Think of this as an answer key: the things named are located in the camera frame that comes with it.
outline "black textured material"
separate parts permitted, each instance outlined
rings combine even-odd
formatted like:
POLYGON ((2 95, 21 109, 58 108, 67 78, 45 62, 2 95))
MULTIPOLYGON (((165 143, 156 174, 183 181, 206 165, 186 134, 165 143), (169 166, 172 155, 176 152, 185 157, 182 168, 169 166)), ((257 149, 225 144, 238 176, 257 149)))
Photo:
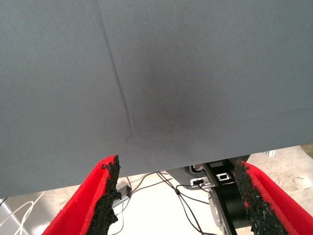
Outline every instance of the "black textured material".
POLYGON ((109 163, 109 165, 101 166, 101 168, 107 168, 111 177, 107 178, 106 194, 100 197, 96 203, 94 215, 86 233, 87 235, 107 235, 110 225, 118 220, 112 209, 113 201, 115 199, 121 199, 122 196, 116 190, 120 169, 118 156, 115 156, 113 164, 109 163))
POLYGON ((234 177, 243 201, 248 203, 246 212, 252 226, 251 230, 256 235, 287 235, 286 229, 274 211, 270 209, 270 204, 262 199, 261 193, 256 187, 252 187, 251 178, 246 172, 247 169, 241 161, 237 161, 234 177))

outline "gray fabric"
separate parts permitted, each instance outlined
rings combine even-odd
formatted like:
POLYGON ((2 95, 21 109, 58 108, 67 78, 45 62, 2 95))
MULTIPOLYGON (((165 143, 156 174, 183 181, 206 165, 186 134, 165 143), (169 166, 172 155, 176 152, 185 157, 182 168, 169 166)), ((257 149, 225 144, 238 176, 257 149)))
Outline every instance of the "gray fabric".
POLYGON ((0 2, 0 197, 313 142, 312 1, 0 2))

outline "white floor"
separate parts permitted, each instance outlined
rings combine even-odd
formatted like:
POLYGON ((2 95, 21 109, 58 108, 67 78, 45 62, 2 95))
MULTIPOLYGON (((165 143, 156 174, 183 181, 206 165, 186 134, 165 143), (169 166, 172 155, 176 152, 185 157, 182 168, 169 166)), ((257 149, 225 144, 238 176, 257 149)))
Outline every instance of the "white floor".
MULTIPOLYGON (((264 153, 253 154, 248 162, 264 171, 307 212, 313 215, 313 159, 307 156, 300 147, 296 146, 276 150, 275 155, 270 158, 264 153)), ((139 183, 138 179, 141 177, 142 175, 130 177, 133 188, 139 183)), ((159 181, 159 177, 154 174, 147 177, 140 187, 148 186, 159 181)), ((178 184, 175 180, 171 182, 174 185, 178 184)), ((121 188, 126 183, 126 178, 119 179, 117 188, 121 188)), ((77 188, 78 186, 73 186, 46 191, 26 221, 25 230, 28 231, 28 234, 41 234, 41 231, 64 206, 77 188)), ((201 190, 190 191, 182 188, 181 192, 191 197, 207 201, 207 194, 201 190)), ((7 203, 8 205, 13 204, 17 208, 23 202, 28 201, 30 198, 34 200, 37 196, 38 194, 29 194, 12 197, 7 199, 7 203)), ((215 226, 208 205, 189 199, 187 199, 187 202, 195 213, 204 232, 222 234, 215 226)), ((17 219, 21 219, 24 212, 21 211, 17 219)), ((124 228, 119 235, 199 234, 186 219, 177 195, 165 183, 135 193, 123 214, 124 228)), ((118 218, 119 221, 110 227, 110 235, 116 233, 122 227, 122 214, 118 218)), ((2 229, 3 227, 0 228, 0 234, 11 234, 2 233, 2 229)), ((252 233, 249 231, 249 228, 243 228, 238 230, 238 234, 249 235, 252 233)))

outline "cable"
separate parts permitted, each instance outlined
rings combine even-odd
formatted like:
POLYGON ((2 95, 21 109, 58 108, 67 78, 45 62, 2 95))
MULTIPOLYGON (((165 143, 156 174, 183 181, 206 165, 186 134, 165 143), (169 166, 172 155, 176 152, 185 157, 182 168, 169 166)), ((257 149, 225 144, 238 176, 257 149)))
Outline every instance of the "cable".
POLYGON ((4 199, 2 200, 2 202, 0 202, 0 207, 1 207, 1 205, 3 204, 3 202, 5 202, 6 199, 8 199, 8 198, 6 197, 6 198, 4 198, 4 199))
POLYGON ((128 176, 126 177, 126 179, 128 180, 129 186, 131 187, 131 190, 133 191, 132 183, 131 183, 130 179, 128 178, 128 176))
MULTIPOLYGON (((157 173, 157 172, 155 171, 155 172, 151 172, 151 173, 145 174, 141 179, 139 179, 139 180, 141 180, 141 181, 140 181, 140 183, 136 186, 136 188, 135 188, 134 190, 133 190, 132 183, 131 183, 129 177, 126 177, 127 180, 128 180, 128 183, 130 184, 131 190, 132 190, 132 191, 131 191, 131 195, 133 194, 133 192, 135 192, 135 191, 139 188, 139 186, 142 184, 143 180, 144 180, 147 176, 152 175, 152 174, 155 174, 155 173, 157 173)), ((125 206, 125 208, 123 208, 122 211, 121 211, 120 213, 116 214, 116 215, 121 214, 121 213, 127 208, 128 204, 129 204, 129 202, 130 202, 130 200, 131 200, 131 197, 129 198, 129 200, 128 200, 126 206, 125 206)))
POLYGON ((181 205, 182 205, 182 207, 183 207, 183 209, 184 209, 184 211, 185 211, 185 215, 186 215, 186 217, 187 217, 189 223, 190 223, 190 224, 192 225, 192 227, 194 227, 199 233, 203 234, 203 231, 202 231, 202 229, 201 229, 201 227, 200 227, 200 224, 199 224, 198 220, 196 219, 195 215, 193 214, 193 212, 192 212, 190 206, 187 204, 187 202, 184 200, 184 198, 183 198, 182 196, 179 196, 179 195, 178 195, 178 198, 179 198, 179 200, 180 200, 180 202, 181 202, 181 205), (199 229, 198 229, 198 228, 191 222, 191 220, 189 219, 189 216, 188 216, 188 214, 187 214, 187 212, 186 212, 185 206, 184 206, 184 204, 182 203, 182 200, 184 201, 184 203, 186 204, 186 206, 189 208, 189 210, 190 210, 190 212, 191 212, 191 214, 192 214, 192 216, 193 216, 193 218, 194 218, 194 220, 195 220, 195 222, 196 222, 196 224, 197 224, 197 226, 198 226, 199 229))
POLYGON ((209 192, 209 191, 206 191, 204 188, 202 188, 200 185, 198 185, 198 187, 199 187, 202 191, 209 192))
POLYGON ((123 221, 123 222, 122 222, 122 228, 121 228, 118 232, 116 232, 116 233, 114 233, 114 234, 112 234, 112 235, 117 235, 117 234, 119 234, 119 233, 123 230, 123 228, 124 228, 124 213, 123 213, 123 211, 124 211, 124 210, 122 210, 122 212, 121 212, 121 213, 122 213, 122 218, 123 218, 123 219, 122 219, 122 221, 123 221))
POLYGON ((157 182, 157 183, 155 183, 155 184, 153 184, 153 185, 149 185, 149 186, 145 186, 145 187, 139 188, 139 189, 137 189, 136 191, 132 192, 132 195, 133 195, 134 193, 136 193, 136 192, 142 190, 142 189, 149 188, 149 187, 152 187, 152 186, 161 184, 161 183, 164 183, 164 181, 160 181, 160 182, 157 182))
POLYGON ((20 235, 23 234, 23 226, 24 226, 24 223, 26 221, 26 219, 29 217, 30 213, 32 212, 35 204, 39 201, 39 199, 44 195, 45 191, 43 191, 40 196, 34 201, 34 203, 32 203, 32 205, 28 208, 28 210, 25 212, 24 216, 23 216, 23 219, 22 219, 22 222, 21 222, 21 225, 20 227, 16 230, 16 232, 14 233, 14 235, 17 235, 18 232, 20 231, 20 235))
POLYGON ((141 178, 141 181, 140 183, 134 188, 134 191, 136 191, 137 188, 139 188, 139 186, 142 184, 143 180, 149 176, 149 175, 152 175, 152 174, 155 174, 156 172, 151 172, 151 173, 148 173, 148 174, 145 174, 142 178, 141 178))
MULTIPOLYGON (((158 175, 161 179, 164 180, 164 178, 165 178, 164 176, 162 176, 162 175, 160 175, 160 174, 157 174, 157 175, 158 175)), ((201 229, 201 227, 200 227, 200 225, 199 225, 199 223, 198 223, 198 221, 197 221, 197 219, 196 219, 194 213, 192 212, 190 206, 189 206, 188 203, 184 200, 184 198, 181 196, 181 195, 184 195, 184 194, 182 194, 182 193, 177 189, 178 186, 174 187, 170 182, 166 182, 166 184, 167 184, 169 187, 171 187, 172 189, 174 189, 174 191, 175 191, 175 193, 177 194, 177 196, 178 196, 178 198, 179 198, 179 200, 180 200, 180 202, 181 202, 181 205, 182 205, 182 207, 183 207, 183 209, 184 209, 185 215, 186 215, 186 217, 187 217, 189 223, 192 225, 192 227, 194 227, 194 229, 196 229, 196 230, 197 230, 199 233, 201 233, 202 235, 216 235, 216 234, 212 234, 212 233, 205 233, 205 232, 202 231, 202 229, 201 229), (191 212, 191 214, 192 214, 192 216, 193 216, 193 218, 194 218, 194 220, 195 220, 195 222, 196 222, 196 224, 198 225, 199 228, 197 228, 197 227, 191 222, 191 220, 190 220, 190 218, 189 218, 189 216, 188 216, 188 214, 187 214, 187 212, 186 212, 185 206, 183 205, 182 200, 184 201, 184 203, 186 204, 186 206, 189 208, 189 210, 190 210, 190 212, 191 212)))
POLYGON ((12 213, 10 213, 1 223, 0 223, 0 227, 10 218, 12 217, 16 212, 18 212, 21 208, 23 208, 24 206, 26 206, 27 204, 33 204, 34 202, 33 201, 29 201, 29 202, 26 202, 24 203, 23 205, 21 205, 19 208, 17 208, 15 211, 13 211, 12 213))

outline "wire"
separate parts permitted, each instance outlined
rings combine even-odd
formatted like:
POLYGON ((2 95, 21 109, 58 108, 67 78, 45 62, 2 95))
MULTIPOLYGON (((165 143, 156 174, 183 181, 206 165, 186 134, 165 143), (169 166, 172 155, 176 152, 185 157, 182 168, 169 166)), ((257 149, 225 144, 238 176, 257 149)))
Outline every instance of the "wire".
POLYGON ((21 205, 19 208, 17 208, 15 211, 13 211, 12 213, 10 213, 1 223, 0 223, 0 227, 10 218, 12 217, 16 212, 18 212, 21 208, 23 208, 24 206, 26 206, 27 204, 33 204, 34 202, 33 201, 29 201, 29 202, 26 202, 24 203, 23 205, 21 205))
POLYGON ((148 173, 148 174, 145 174, 142 178, 141 178, 141 181, 140 183, 134 188, 134 191, 136 191, 137 188, 139 188, 139 186, 142 184, 142 182, 144 181, 144 179, 149 176, 149 175, 152 175, 152 174, 155 174, 156 172, 151 172, 151 173, 148 173))
POLYGON ((197 201, 197 202, 201 202, 201 203, 204 203, 204 204, 210 205, 210 203, 208 203, 208 202, 201 201, 201 200, 196 199, 196 198, 193 198, 193 197, 189 197, 189 196, 187 196, 187 195, 183 194, 182 192, 181 192, 180 194, 181 194, 181 195, 183 195, 183 196, 185 196, 185 197, 187 197, 187 198, 189 198, 189 199, 191 199, 191 200, 194 200, 194 201, 197 201))
POLYGON ((160 181, 160 182, 157 182, 157 183, 155 183, 155 184, 153 184, 153 185, 149 185, 149 186, 146 186, 146 187, 139 188, 139 189, 137 189, 136 191, 132 192, 132 195, 133 195, 134 193, 136 193, 136 192, 142 190, 142 189, 150 188, 150 187, 152 187, 152 186, 155 186, 155 185, 158 185, 158 184, 161 184, 161 183, 164 183, 164 181, 160 181))
POLYGON ((198 185, 198 187, 199 187, 202 191, 209 192, 209 191, 206 191, 204 188, 202 188, 200 185, 198 185))
POLYGON ((133 191, 133 186, 132 186, 132 183, 131 183, 130 179, 128 178, 128 176, 126 177, 126 179, 128 180, 129 186, 131 187, 131 190, 133 191))
POLYGON ((157 174, 157 175, 158 175, 162 180, 164 180, 164 181, 166 182, 166 184, 167 184, 169 187, 171 187, 172 189, 174 189, 174 191, 175 191, 175 193, 177 194, 177 196, 178 196, 178 198, 179 198, 179 200, 180 200, 180 202, 181 202, 181 205, 182 205, 182 207, 183 207, 183 209, 184 209, 185 215, 186 215, 186 217, 187 217, 189 223, 192 225, 192 227, 194 227, 194 229, 196 229, 196 230, 197 230, 199 233, 201 233, 202 235, 216 235, 216 234, 212 234, 212 233, 205 233, 205 232, 202 231, 202 229, 201 229, 201 227, 200 227, 200 225, 199 225, 199 223, 198 223, 198 220, 197 220, 196 216, 195 216, 194 213, 192 212, 192 210, 191 210, 190 206, 188 205, 188 203, 187 203, 187 202, 185 201, 185 199, 182 197, 182 195, 184 195, 184 194, 182 194, 182 193, 177 189, 177 187, 179 187, 179 186, 181 186, 181 185, 178 185, 178 186, 174 187, 170 182, 167 182, 167 181, 166 181, 166 178, 165 178, 163 175, 160 175, 160 174, 157 174), (191 212, 191 214, 192 214, 192 216, 193 216, 193 218, 194 218, 196 224, 198 225, 198 228, 191 222, 191 220, 190 220, 190 218, 189 218, 189 216, 188 216, 188 214, 187 214, 187 212, 186 212, 185 206, 184 206, 184 204, 183 204, 182 201, 184 201, 184 203, 186 204, 186 206, 189 208, 189 210, 190 210, 190 212, 191 212))
POLYGON ((34 201, 34 203, 32 203, 32 205, 28 208, 28 210, 25 212, 24 216, 23 216, 23 219, 22 219, 22 222, 21 222, 21 225, 20 227, 16 230, 16 232, 14 233, 14 235, 17 235, 18 232, 20 231, 20 235, 23 234, 23 226, 24 226, 24 223, 26 221, 26 219, 29 217, 30 213, 32 212, 35 204, 39 201, 39 199, 44 195, 45 191, 43 191, 40 196, 34 201))
POLYGON ((3 202, 5 202, 6 199, 8 199, 8 198, 6 197, 6 198, 4 198, 4 199, 2 200, 2 202, 0 202, 0 207, 1 207, 1 205, 3 204, 3 202))
POLYGON ((114 233, 114 234, 112 234, 112 235, 117 235, 117 234, 119 234, 122 230, 123 230, 123 228, 124 228, 124 213, 123 213, 123 211, 124 211, 124 209, 122 210, 122 228, 118 231, 118 232, 116 232, 116 233, 114 233))

